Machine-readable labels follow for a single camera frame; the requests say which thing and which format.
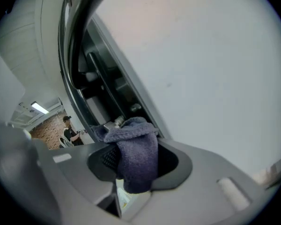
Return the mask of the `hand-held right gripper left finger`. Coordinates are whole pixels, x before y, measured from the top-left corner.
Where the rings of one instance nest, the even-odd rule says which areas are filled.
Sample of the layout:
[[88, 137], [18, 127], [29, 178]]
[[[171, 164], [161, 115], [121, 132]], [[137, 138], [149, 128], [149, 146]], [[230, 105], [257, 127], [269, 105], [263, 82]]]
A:
[[115, 186], [118, 150], [102, 142], [49, 150], [34, 139], [38, 163], [58, 203], [62, 225], [120, 225]]

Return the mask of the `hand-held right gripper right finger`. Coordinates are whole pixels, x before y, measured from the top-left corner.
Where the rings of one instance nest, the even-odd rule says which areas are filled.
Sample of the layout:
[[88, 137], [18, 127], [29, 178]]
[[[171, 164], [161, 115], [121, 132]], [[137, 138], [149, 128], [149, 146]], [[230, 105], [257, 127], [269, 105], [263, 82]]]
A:
[[246, 225], [269, 194], [251, 177], [213, 152], [160, 139], [177, 166], [158, 178], [134, 225]]

